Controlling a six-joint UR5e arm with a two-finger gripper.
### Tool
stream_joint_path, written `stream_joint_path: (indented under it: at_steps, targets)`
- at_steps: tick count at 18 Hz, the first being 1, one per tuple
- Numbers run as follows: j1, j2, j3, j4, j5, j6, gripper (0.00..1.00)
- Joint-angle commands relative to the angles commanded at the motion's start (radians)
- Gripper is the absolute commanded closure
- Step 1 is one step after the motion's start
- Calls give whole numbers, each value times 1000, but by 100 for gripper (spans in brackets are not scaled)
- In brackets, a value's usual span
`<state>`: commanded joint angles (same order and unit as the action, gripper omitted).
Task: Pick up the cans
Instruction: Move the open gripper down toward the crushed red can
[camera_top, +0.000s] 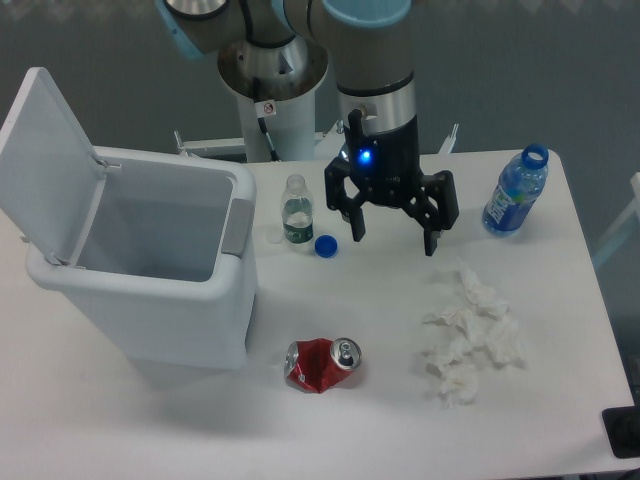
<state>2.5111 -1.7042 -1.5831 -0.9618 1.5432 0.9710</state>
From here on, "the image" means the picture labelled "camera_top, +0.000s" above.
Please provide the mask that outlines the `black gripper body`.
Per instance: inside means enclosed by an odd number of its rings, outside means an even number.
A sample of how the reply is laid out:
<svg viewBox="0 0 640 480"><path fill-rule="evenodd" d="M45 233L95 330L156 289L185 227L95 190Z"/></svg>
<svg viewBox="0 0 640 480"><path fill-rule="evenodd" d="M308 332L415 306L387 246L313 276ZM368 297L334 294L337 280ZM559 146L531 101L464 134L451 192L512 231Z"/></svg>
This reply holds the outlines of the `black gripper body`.
<svg viewBox="0 0 640 480"><path fill-rule="evenodd" d="M349 176L366 201L401 208L422 202L417 116L383 133L366 134L360 109L353 109L345 130Z"/></svg>

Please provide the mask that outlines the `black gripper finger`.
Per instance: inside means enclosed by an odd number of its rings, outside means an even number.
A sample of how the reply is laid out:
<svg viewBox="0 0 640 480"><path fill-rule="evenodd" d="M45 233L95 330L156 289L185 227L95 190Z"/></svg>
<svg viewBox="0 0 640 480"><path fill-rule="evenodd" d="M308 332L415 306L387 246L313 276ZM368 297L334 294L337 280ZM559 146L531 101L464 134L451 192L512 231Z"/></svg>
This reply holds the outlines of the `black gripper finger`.
<svg viewBox="0 0 640 480"><path fill-rule="evenodd" d="M431 257L442 232L459 216L453 173L442 170L410 178L402 190L402 209L422 227L425 255Z"/></svg>
<svg viewBox="0 0 640 480"><path fill-rule="evenodd" d="M366 233L362 206L372 199L373 187L357 177L355 186L358 192L349 197L345 180L350 179L351 174L350 163L336 156L324 170L325 197L327 207L341 213L350 225L353 240L360 242Z"/></svg>

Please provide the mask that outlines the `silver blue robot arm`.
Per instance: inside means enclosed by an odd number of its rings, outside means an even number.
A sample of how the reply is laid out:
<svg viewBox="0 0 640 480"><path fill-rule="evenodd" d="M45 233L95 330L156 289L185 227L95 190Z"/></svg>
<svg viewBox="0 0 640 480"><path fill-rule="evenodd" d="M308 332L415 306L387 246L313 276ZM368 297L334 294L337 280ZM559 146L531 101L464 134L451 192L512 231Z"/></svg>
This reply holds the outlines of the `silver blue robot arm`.
<svg viewBox="0 0 640 480"><path fill-rule="evenodd" d="M325 198L365 234L365 203L404 211L427 255L458 214L453 176L420 166L408 1L161 1L188 57L218 56L226 86L246 106L243 136L261 157L284 156L269 120L335 73L345 143L325 169Z"/></svg>

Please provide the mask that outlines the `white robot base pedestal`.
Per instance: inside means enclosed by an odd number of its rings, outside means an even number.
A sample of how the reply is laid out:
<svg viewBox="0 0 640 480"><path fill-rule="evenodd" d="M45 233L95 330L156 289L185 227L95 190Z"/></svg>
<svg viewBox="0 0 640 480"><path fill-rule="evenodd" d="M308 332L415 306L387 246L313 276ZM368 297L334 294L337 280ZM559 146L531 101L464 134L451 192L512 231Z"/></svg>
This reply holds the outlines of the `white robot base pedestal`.
<svg viewBox="0 0 640 480"><path fill-rule="evenodd" d="M249 163L346 154L341 119L325 132L316 129L315 93L328 69L322 48L300 37L276 48L240 41L218 52L217 65L236 98L242 136L184 142L175 133L180 154L215 159L243 154Z"/></svg>

